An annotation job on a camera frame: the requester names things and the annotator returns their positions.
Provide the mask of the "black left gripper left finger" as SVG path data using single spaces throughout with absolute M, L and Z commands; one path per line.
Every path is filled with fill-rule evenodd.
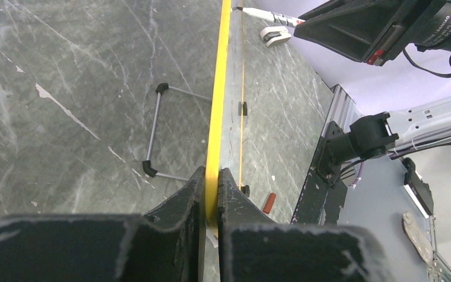
M 146 214 L 0 219 L 0 281 L 201 281 L 204 167 Z

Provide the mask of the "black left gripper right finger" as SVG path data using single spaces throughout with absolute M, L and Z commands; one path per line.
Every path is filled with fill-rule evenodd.
M 279 224 L 218 175 L 221 281 L 394 281 L 381 244 L 356 226 Z

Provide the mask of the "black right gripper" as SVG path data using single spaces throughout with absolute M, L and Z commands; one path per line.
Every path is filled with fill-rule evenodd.
M 354 62 L 375 62 L 404 32 L 407 1 L 329 1 L 300 16 L 296 38 L 323 46 Z M 410 40 L 419 52 L 451 52 L 451 1 L 419 23 Z

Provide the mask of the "brown marker cap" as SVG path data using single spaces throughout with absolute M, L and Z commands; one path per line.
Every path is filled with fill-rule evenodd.
M 270 193 L 265 201 L 265 204 L 262 208 L 262 212 L 264 214 L 270 214 L 271 210 L 273 208 L 273 205 L 275 203 L 275 199 L 276 199 L 277 195 L 275 193 Z

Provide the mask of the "white marker pen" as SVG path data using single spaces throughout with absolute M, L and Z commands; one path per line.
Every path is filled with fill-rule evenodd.
M 295 18 L 292 16 L 287 16 L 271 11 L 265 11 L 257 8 L 237 6 L 234 7 L 233 10 L 234 11 L 238 10 L 252 17 L 262 19 L 268 22 L 278 23 L 284 26 L 289 26 L 292 28 L 295 28 L 296 26 L 301 25 L 305 22 L 305 20 L 300 18 Z

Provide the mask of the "yellow framed whiteboard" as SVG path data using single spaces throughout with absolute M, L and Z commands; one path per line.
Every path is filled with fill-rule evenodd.
M 234 7 L 244 1 L 223 1 L 216 54 L 210 131 L 205 173 L 205 211 L 208 229 L 218 235 L 218 180 L 222 169 L 230 169 L 237 184 L 242 182 L 244 116 L 238 103 L 245 102 L 244 15 Z

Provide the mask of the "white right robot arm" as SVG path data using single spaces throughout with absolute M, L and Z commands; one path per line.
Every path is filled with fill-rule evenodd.
M 301 15 L 297 38 L 317 43 L 352 61 L 382 66 L 405 53 L 450 52 L 451 1 L 329 1 Z M 397 149 L 427 146 L 433 135 L 451 127 L 451 98 L 418 109 L 365 116 L 323 137 L 314 156 L 317 176 L 330 186 L 350 167 Z

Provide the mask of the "black whiteboard foot left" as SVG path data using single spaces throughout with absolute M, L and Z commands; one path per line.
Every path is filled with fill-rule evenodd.
M 250 196 L 250 187 L 249 187 L 249 185 L 241 186 L 240 190 L 246 197 Z

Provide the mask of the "black whiteboard foot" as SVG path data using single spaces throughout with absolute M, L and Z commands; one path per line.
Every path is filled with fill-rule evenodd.
M 250 187 L 249 187 L 249 185 L 241 186 L 240 190 L 246 197 L 250 196 Z
M 239 116 L 248 116 L 247 102 L 239 102 L 238 103 L 238 115 Z

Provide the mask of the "white whiteboard eraser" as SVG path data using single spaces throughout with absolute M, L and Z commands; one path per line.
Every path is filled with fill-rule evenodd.
M 268 48 L 284 44 L 291 37 L 291 34 L 285 26 L 268 26 L 260 32 L 260 38 Z

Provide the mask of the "black whiteboard foot right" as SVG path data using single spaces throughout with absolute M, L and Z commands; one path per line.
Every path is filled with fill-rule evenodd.
M 238 103 L 238 115 L 239 116 L 248 116 L 247 102 L 239 102 Z

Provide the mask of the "grey oval patch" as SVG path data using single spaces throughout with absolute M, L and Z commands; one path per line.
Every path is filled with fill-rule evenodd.
M 428 265 L 433 263 L 433 246 L 431 241 L 417 224 L 413 214 L 405 211 L 401 215 L 402 229 L 406 237 L 412 243 L 419 257 Z

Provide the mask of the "black flat device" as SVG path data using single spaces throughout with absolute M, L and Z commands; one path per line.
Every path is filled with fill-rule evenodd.
M 429 184 L 422 180 L 411 158 L 404 158 L 402 164 L 406 169 L 403 186 L 423 217 L 428 219 L 434 212 L 434 200 Z

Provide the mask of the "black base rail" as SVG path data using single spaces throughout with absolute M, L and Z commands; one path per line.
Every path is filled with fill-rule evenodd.
M 337 166 L 334 172 L 330 172 L 327 164 L 320 164 L 320 162 L 326 142 L 342 134 L 343 130 L 336 122 L 331 121 L 325 125 L 295 205 L 291 224 L 337 224 L 348 188 L 342 181 L 331 186 L 339 172 L 339 167 Z

